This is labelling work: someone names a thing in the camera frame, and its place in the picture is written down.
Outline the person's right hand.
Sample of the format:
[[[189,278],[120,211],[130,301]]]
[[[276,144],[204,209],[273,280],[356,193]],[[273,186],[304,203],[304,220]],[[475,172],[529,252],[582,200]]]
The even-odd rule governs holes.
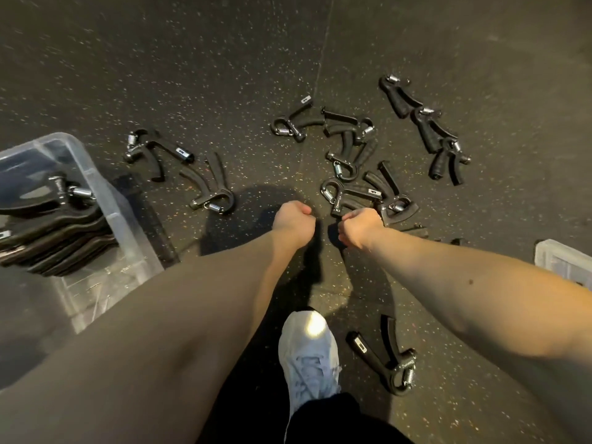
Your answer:
[[[346,247],[370,252],[375,237],[383,229],[381,217],[374,209],[356,209],[345,214],[337,224],[338,240]]]

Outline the small clear plastic container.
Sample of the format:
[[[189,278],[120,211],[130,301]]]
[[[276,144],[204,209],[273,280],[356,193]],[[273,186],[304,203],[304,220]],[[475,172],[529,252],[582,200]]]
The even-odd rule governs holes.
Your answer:
[[[592,292],[592,256],[547,239],[536,244],[534,264]]]

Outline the stack of black hand grippers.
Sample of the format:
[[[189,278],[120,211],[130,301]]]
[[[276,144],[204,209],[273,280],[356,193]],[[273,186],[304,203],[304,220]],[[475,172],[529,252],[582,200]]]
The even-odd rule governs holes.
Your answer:
[[[0,267],[62,277],[115,247],[95,195],[69,173],[49,171],[0,187]]]

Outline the black trouser leg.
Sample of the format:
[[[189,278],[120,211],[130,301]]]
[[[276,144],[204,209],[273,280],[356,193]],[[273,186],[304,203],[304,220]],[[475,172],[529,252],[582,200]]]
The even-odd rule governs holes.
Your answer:
[[[285,444],[414,444],[388,422],[361,411],[349,393],[304,403],[291,417]]]

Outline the black spring hand gripper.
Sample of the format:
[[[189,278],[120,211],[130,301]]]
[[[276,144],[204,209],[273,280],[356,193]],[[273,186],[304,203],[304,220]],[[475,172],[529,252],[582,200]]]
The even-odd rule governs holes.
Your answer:
[[[366,143],[376,133],[376,126],[369,117],[340,113],[327,106],[321,108],[325,118],[324,133],[327,137],[350,134],[355,146]]]
[[[357,146],[353,131],[344,131],[341,136],[340,153],[329,151],[326,153],[326,160],[332,163],[336,177],[342,182],[349,183],[357,179],[360,168],[374,154],[376,142],[370,139]]]
[[[320,193],[331,204],[330,215],[343,216],[343,208],[351,211],[365,208],[359,199],[380,203],[382,193],[367,186],[344,183],[338,178],[329,178],[320,186]]]
[[[294,109],[285,115],[274,118],[269,128],[271,133],[279,137],[292,137],[297,143],[302,143],[307,137],[306,128],[311,126],[325,126],[326,119],[323,114],[305,114],[314,105],[311,95],[300,99]]]
[[[397,223],[408,220],[420,208],[398,186],[389,161],[381,161],[377,168],[381,176],[372,171],[366,171],[363,179],[380,193],[380,198],[374,200],[373,205],[381,217],[383,225],[385,227],[393,227]]]
[[[407,90],[411,81],[402,79],[394,74],[383,75],[379,79],[379,87],[386,94],[395,114],[400,119],[406,119],[416,108],[423,107],[423,103]]]
[[[442,116],[440,109],[418,106],[412,110],[410,116],[429,154],[436,154],[441,149],[441,140],[444,138],[458,139],[456,133],[440,124],[439,119]]]
[[[464,184],[461,174],[461,165],[469,165],[471,157],[463,152],[458,139],[445,137],[440,140],[441,148],[435,154],[429,169],[429,177],[432,180],[440,180],[448,172],[454,186]]]
[[[346,343],[362,361],[376,373],[383,387],[393,396],[403,397],[411,393],[415,385],[417,355],[414,349],[401,351],[396,336],[396,319],[381,315],[382,343],[389,356],[384,363],[358,331],[350,331]]]
[[[188,206],[192,210],[203,208],[218,215],[227,215],[233,211],[236,200],[234,193],[226,185],[226,177],[220,157],[213,150],[207,151],[204,157],[213,176],[213,188],[208,185],[208,182],[201,174],[189,166],[184,166],[179,171],[179,175],[193,183],[199,191],[199,196],[190,200]]]
[[[149,181],[164,182],[165,172],[154,152],[156,148],[166,151],[183,164],[195,162],[195,155],[188,149],[168,141],[156,130],[144,128],[136,129],[128,134],[122,159],[127,164],[134,164],[138,160],[144,159],[150,167]]]

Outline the white sneaker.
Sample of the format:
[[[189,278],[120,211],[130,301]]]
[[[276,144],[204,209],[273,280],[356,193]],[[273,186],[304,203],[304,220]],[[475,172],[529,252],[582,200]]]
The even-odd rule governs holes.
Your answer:
[[[336,339],[326,319],[315,310],[291,313],[278,343],[279,363],[290,399],[290,415],[305,403],[340,393]]]

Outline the person's left forearm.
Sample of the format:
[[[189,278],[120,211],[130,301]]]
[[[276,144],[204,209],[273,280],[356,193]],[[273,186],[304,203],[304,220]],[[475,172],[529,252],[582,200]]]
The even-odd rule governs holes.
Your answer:
[[[195,444],[314,229],[273,229],[130,293],[0,394],[0,444]]]

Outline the large clear plastic bin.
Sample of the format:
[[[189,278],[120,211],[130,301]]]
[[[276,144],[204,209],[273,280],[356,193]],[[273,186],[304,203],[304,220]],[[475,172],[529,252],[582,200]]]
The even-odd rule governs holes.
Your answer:
[[[0,187],[15,188],[26,178],[65,171],[90,188],[118,243],[77,272],[44,277],[25,268],[0,267],[0,293],[24,295],[31,310],[51,322],[70,322],[82,331],[130,291],[163,270],[129,200],[100,172],[74,136],[53,133],[0,151]]]

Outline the person's right forearm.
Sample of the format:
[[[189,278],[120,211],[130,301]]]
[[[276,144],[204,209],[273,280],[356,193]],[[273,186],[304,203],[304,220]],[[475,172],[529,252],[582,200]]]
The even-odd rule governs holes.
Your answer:
[[[592,372],[592,292],[582,286],[507,256],[386,228],[367,253],[505,372]]]

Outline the person's left hand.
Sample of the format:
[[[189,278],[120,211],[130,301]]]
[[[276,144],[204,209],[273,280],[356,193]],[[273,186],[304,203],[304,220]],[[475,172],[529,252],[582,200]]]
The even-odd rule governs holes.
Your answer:
[[[315,234],[314,224],[289,224],[288,223],[288,202],[285,202],[278,209],[272,231],[281,237],[283,242],[289,243],[294,249],[300,249],[309,244]]]

